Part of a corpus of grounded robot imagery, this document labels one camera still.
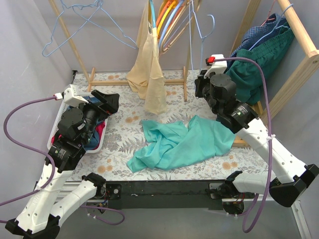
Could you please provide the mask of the magenta t shirt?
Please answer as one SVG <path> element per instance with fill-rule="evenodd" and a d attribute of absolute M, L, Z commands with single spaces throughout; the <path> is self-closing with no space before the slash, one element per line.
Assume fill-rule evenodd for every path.
<path fill-rule="evenodd" d="M 95 132 L 91 138 L 91 141 L 89 142 L 89 144 L 84 145 L 84 148 L 86 150 L 95 150 L 99 147 L 100 142 L 101 142 L 101 137 L 102 137 L 102 132 L 103 129 L 105 128 L 106 124 L 104 121 L 100 122 L 96 128 L 95 128 Z M 62 135 L 59 133 L 59 130 L 55 133 L 55 135 L 51 138 L 51 143 L 53 144 L 56 139 L 59 139 Z"/>

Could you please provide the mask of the navy blue t shirt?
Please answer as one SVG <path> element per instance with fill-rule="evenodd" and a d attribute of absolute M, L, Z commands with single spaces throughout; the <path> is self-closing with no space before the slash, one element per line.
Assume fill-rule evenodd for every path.
<path fill-rule="evenodd" d="M 92 95 L 84 95 L 89 103 L 81 103 L 78 107 L 68 106 L 63 113 L 66 122 L 66 136 L 69 139 L 80 141 L 86 151 L 97 150 L 100 145 L 105 121 L 101 114 L 92 108 L 101 102 Z"/>

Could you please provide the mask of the beige plastic hanger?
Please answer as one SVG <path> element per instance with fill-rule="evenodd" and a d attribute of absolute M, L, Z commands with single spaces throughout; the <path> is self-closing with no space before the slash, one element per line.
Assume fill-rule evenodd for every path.
<path fill-rule="evenodd" d="M 159 43 L 160 55 L 165 54 L 189 26 L 188 7 L 190 4 L 191 2 L 187 0 L 186 3 L 183 3 L 174 14 L 166 32 L 163 35 L 161 43 Z"/>

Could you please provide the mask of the teal green shirt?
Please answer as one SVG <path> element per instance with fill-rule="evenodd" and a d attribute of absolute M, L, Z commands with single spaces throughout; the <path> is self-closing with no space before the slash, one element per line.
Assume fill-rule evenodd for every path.
<path fill-rule="evenodd" d="M 220 122 L 194 116 L 187 126 L 181 121 L 142 122 L 148 145 L 136 151 L 127 163 L 136 173 L 145 168 L 164 171 L 190 166 L 228 153 L 235 134 Z"/>

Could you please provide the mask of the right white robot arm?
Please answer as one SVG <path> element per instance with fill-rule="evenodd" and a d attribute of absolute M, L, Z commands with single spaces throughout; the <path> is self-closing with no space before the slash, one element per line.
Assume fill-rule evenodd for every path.
<path fill-rule="evenodd" d="M 236 84 L 226 74 L 201 70 L 195 80 L 195 95 L 204 98 L 217 115 L 217 121 L 246 141 L 268 163 L 275 177 L 250 175 L 235 171 L 212 193 L 237 198 L 242 193 L 270 193 L 280 205 L 290 207 L 319 174 L 315 164 L 306 165 L 294 157 L 268 129 L 258 114 L 235 98 Z"/>

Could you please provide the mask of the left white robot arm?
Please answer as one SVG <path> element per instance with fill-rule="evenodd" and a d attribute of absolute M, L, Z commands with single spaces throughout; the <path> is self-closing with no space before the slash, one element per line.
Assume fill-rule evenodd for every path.
<path fill-rule="evenodd" d="M 81 95 L 56 93 L 48 101 L 63 100 L 69 105 L 58 122 L 57 135 L 45 156 L 41 177 L 22 212 L 5 222 L 5 228 L 24 239 L 54 239 L 64 221 L 87 200 L 106 199 L 110 192 L 107 181 L 90 173 L 82 177 L 80 185 L 57 202 L 56 199 L 67 179 L 72 175 L 80 159 L 85 155 L 98 123 L 105 121 L 119 109 L 120 95 L 104 94 L 93 90 L 96 102 Z"/>

